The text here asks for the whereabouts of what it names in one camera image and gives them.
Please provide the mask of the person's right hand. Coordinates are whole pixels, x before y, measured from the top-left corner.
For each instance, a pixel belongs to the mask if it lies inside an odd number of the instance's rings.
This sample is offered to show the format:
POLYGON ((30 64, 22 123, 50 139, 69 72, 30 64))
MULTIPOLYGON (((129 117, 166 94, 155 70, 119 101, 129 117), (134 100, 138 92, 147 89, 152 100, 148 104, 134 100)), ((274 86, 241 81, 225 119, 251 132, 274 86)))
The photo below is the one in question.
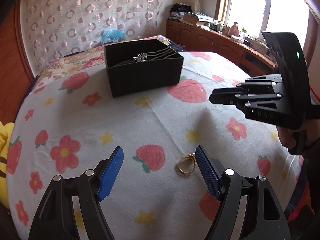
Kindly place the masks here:
POLYGON ((280 143, 287 148, 291 155, 303 154, 303 132, 294 132, 287 128, 276 127, 280 143))

